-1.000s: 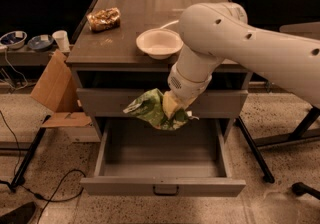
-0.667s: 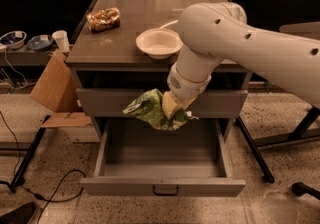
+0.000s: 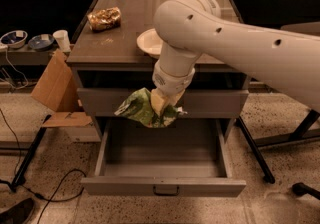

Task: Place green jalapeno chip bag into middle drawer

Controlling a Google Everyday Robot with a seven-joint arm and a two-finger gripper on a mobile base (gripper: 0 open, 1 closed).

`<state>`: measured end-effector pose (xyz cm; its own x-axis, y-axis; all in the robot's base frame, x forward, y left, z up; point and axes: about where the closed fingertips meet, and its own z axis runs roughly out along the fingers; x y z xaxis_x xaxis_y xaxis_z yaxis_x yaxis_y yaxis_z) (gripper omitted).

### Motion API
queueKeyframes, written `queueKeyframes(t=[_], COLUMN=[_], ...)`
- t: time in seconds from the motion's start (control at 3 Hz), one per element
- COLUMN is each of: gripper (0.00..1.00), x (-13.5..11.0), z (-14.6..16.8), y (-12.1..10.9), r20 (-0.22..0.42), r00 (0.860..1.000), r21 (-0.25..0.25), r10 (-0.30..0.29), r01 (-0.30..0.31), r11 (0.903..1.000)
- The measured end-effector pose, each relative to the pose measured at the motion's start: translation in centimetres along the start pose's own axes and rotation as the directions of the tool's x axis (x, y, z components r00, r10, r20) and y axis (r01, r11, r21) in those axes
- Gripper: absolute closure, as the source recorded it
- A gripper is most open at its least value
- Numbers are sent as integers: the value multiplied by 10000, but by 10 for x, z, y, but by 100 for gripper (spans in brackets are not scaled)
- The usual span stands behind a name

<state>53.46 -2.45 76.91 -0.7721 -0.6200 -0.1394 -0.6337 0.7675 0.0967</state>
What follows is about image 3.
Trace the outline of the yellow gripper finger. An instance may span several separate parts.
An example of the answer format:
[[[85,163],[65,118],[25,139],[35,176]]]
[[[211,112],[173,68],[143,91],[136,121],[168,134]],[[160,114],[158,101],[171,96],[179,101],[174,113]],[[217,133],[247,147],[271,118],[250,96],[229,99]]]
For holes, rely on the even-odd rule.
[[[156,88],[151,91],[151,106],[158,116],[161,116],[165,108],[169,105],[170,98],[160,89]]]
[[[170,104],[172,106],[176,106],[178,101],[180,100],[180,98],[183,96],[183,94],[185,93],[184,90],[182,90],[181,92],[179,92],[178,94],[175,94],[173,96],[170,97]]]

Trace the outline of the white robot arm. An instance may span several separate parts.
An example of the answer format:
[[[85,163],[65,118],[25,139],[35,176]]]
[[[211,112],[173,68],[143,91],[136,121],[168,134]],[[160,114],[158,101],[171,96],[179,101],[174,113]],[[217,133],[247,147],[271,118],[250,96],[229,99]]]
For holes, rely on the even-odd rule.
[[[154,15],[163,40],[152,80],[173,96],[191,83],[208,54],[320,112],[320,39],[225,21],[215,0],[168,0]]]

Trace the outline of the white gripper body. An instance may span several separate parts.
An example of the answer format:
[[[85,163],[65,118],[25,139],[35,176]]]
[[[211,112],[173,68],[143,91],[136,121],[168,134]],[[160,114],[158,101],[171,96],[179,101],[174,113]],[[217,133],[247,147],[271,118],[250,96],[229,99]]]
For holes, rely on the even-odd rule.
[[[157,62],[154,65],[152,81],[162,93],[167,96],[173,96],[184,91],[191,84],[194,74],[195,69],[192,68],[187,75],[176,77],[164,72],[160,67],[160,63]]]

